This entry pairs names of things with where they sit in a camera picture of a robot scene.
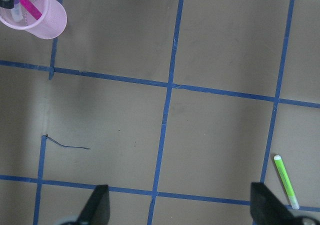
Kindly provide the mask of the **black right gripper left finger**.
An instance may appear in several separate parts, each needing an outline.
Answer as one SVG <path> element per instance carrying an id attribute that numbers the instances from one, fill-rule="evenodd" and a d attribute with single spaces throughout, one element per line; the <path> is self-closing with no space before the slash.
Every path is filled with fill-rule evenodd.
<path id="1" fill-rule="evenodd" d="M 97 185 L 79 214 L 77 225 L 107 225 L 110 221 L 110 195 L 108 185 Z"/>

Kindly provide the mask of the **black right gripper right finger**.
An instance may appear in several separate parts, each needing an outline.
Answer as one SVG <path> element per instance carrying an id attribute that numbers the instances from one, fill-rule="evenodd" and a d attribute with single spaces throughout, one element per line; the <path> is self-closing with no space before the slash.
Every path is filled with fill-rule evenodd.
<path id="1" fill-rule="evenodd" d="M 295 217 L 261 182 L 250 185 L 250 214 L 256 225 L 293 225 Z"/>

